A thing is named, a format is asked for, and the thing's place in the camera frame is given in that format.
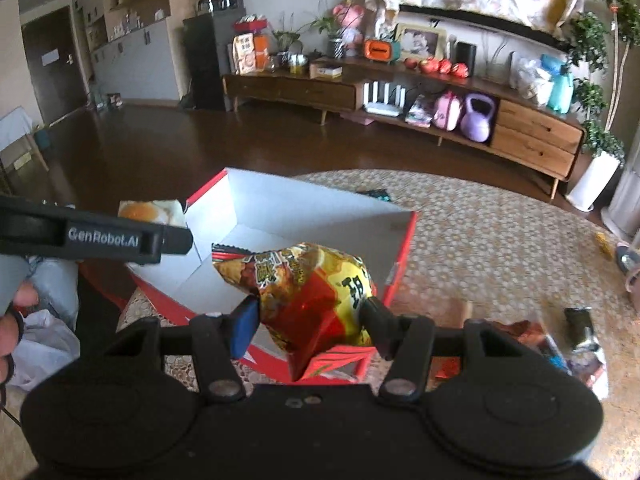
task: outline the photo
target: photo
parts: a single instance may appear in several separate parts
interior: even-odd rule
[[[429,56],[442,59],[447,43],[447,31],[442,28],[399,23],[396,28],[396,41],[400,43],[402,60],[407,57],[425,59]]]
[[[414,56],[435,56],[438,48],[438,34],[436,32],[424,32],[406,28],[400,38],[401,50]]]

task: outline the black refrigerator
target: black refrigerator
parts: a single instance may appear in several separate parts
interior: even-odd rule
[[[245,14],[244,9],[219,10],[184,20],[184,49],[196,108],[232,109],[222,76],[231,72],[227,45],[236,35],[234,23]]]

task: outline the red apple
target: red apple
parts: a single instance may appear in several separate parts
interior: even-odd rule
[[[445,58],[440,61],[440,73],[448,74],[449,72],[451,72],[451,62]]]
[[[408,57],[407,59],[404,60],[404,66],[407,67],[409,70],[415,70],[416,68],[418,68],[418,60]]]
[[[433,58],[423,59],[420,62],[420,72],[422,72],[423,74],[432,74],[434,72],[437,72],[439,68],[440,64],[436,59]]]
[[[451,75],[466,78],[469,77],[469,69],[464,63],[456,63],[451,67]]]

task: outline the drawer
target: drawer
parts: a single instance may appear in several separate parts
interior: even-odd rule
[[[225,75],[225,87],[231,97],[278,98],[278,80],[274,77]]]
[[[569,174],[574,163],[575,155],[500,125],[495,127],[491,147],[525,164],[532,164],[535,169],[547,170],[562,178]]]
[[[500,101],[496,124],[535,137],[569,153],[577,153],[582,131],[542,112]]]
[[[356,89],[340,83],[310,79],[281,78],[280,98],[319,108],[356,109]]]

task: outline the white box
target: white box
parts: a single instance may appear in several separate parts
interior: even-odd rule
[[[227,168],[187,200],[185,218],[194,240],[187,255],[164,255],[158,265],[129,264],[158,312],[178,325],[198,314],[228,314],[245,297],[213,267],[212,243],[260,252],[311,242],[360,256],[378,296],[389,305],[404,271],[417,215],[347,191]],[[340,346],[320,354],[312,362],[319,374],[306,382],[361,380],[373,352]],[[290,382],[286,356],[263,326],[242,361]]]

